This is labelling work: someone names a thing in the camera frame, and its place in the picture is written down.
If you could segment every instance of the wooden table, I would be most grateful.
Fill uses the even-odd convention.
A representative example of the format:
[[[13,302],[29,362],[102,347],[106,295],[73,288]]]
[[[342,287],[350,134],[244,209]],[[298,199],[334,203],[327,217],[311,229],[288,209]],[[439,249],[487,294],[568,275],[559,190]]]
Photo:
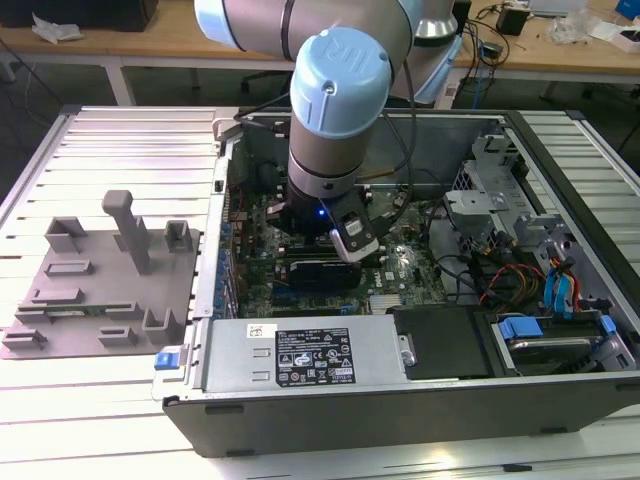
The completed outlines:
[[[473,0],[470,18],[475,18],[482,7],[495,3],[495,0]],[[629,24],[629,21],[614,11],[616,4],[617,0],[590,0],[590,12],[605,21]],[[490,14],[482,21],[495,28],[497,19],[497,14]],[[551,22],[547,18],[532,18],[527,21],[520,36],[507,36],[511,52],[506,63],[496,70],[495,77],[549,82],[640,81],[640,55],[624,53],[610,43],[596,38],[592,38],[588,44],[554,45],[548,35]],[[486,27],[479,27],[479,36],[484,41],[504,45],[504,41]],[[464,37],[464,48],[449,74],[447,88],[438,102],[439,108],[451,108],[458,84],[471,65],[471,38],[466,34]]]
[[[594,15],[618,21],[617,0],[591,0]],[[472,18],[480,8],[495,0],[474,0]],[[497,15],[484,19],[495,25]],[[623,53],[607,42],[593,39],[588,44],[554,45],[547,35],[548,19],[531,19],[519,37],[509,37],[511,54],[495,73],[498,78],[577,81],[599,83],[640,82],[640,56]],[[85,38],[53,45],[28,28],[0,28],[0,37],[28,62],[100,65],[105,68],[119,105],[133,105],[131,88],[123,75],[125,66],[231,68],[249,70],[290,70],[289,62],[255,53],[243,53],[205,38],[195,20],[193,0],[159,0],[158,10],[146,31],[123,33],[83,30]],[[496,39],[481,27],[482,39]],[[467,48],[470,39],[465,38]],[[0,62],[15,61],[0,50]],[[457,85],[471,63],[469,50],[460,53],[438,101],[450,108]]]
[[[159,0],[157,11],[144,32],[82,29],[82,40],[49,43],[30,28],[1,28],[2,38],[26,62],[100,65],[104,67],[118,105],[135,105],[122,67],[227,68],[241,70],[291,70],[290,62],[256,53],[244,53],[207,39],[193,12],[193,0]],[[4,76],[15,62],[0,46]]]

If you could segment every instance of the floor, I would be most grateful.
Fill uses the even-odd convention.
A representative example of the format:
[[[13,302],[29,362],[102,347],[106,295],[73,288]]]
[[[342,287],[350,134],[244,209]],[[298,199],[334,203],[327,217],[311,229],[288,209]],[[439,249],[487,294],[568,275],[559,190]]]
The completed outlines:
[[[57,103],[25,68],[16,67],[16,81],[0,85],[0,200],[40,144],[47,125],[56,117]],[[38,66],[36,73],[66,104],[114,105],[100,67]],[[203,70],[202,88],[191,88],[189,72],[170,68],[129,68],[126,71],[139,105],[256,105],[278,95],[284,77],[257,80],[249,93],[241,93],[242,77],[253,72]],[[496,80],[483,95],[480,108],[525,110],[579,110],[604,138],[618,148],[640,120],[640,102],[630,97],[632,85],[585,86],[560,83],[551,99],[542,100],[541,82]],[[583,95],[585,89],[591,92]],[[469,84],[454,108],[471,108],[476,86]],[[622,151],[623,158],[640,171],[640,131]]]

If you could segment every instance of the paper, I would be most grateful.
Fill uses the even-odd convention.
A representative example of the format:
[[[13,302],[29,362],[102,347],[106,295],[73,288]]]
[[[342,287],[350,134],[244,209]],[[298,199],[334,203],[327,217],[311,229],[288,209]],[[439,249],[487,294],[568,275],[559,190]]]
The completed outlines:
[[[603,22],[602,20],[600,20],[600,22],[596,23],[591,31],[589,31],[589,35],[594,38],[604,40],[605,42],[611,42],[611,40],[613,40],[613,37],[620,33],[620,31],[622,31],[624,28],[625,27],[621,25],[616,25],[615,23],[610,22]]]
[[[58,25],[57,23],[49,23],[41,18],[36,17],[34,13],[33,21],[35,25],[31,27],[31,30],[36,35],[44,38],[45,40],[57,44],[59,41],[65,40],[78,40],[84,38],[84,35],[80,33],[80,27],[73,24]]]

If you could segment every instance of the light blue joint cap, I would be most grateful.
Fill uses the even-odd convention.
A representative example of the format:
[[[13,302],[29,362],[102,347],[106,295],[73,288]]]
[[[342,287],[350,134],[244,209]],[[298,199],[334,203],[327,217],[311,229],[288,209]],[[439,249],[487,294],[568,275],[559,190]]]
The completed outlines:
[[[305,128],[330,139],[369,128],[391,87],[389,56],[372,37],[353,28],[331,28],[300,49],[291,81],[291,105]]]
[[[209,40],[223,43],[229,47],[240,48],[233,39],[231,27],[229,27],[224,11],[224,1],[195,0],[193,7],[198,26]]]
[[[420,20],[422,20],[422,3],[423,0],[398,0],[404,11],[407,12],[407,17],[411,22],[411,30],[415,35],[420,26]]]

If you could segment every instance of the black box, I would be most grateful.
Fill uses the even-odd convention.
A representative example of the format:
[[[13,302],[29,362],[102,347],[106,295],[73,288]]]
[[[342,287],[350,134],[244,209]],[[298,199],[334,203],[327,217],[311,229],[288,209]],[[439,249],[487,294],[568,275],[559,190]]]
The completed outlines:
[[[158,0],[0,0],[4,27],[30,27],[31,12],[57,24],[142,32],[153,17]]]
[[[522,8],[503,7],[496,22],[496,30],[503,35],[517,37],[522,33],[524,24],[531,15],[531,10]]]

